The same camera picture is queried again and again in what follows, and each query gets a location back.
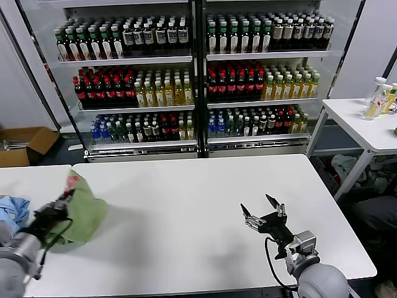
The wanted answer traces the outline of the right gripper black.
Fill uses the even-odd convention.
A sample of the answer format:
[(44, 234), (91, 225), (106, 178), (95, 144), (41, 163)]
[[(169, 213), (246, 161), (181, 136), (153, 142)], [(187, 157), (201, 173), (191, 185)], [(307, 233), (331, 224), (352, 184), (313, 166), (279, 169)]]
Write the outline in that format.
[(267, 200), (277, 211), (258, 218), (241, 204), (244, 222), (250, 228), (258, 228), (259, 233), (270, 235), (278, 245), (288, 245), (293, 241), (293, 233), (287, 228), (287, 216), (285, 216), (285, 204), (279, 203), (276, 198), (266, 194)]

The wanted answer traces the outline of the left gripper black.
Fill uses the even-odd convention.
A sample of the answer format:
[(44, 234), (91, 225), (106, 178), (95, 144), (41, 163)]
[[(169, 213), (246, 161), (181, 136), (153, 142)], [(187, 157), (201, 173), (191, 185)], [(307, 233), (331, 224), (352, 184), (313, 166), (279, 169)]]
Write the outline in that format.
[(65, 191), (63, 197), (57, 198), (34, 212), (33, 227), (51, 230), (68, 218), (68, 203), (73, 199), (75, 189)]

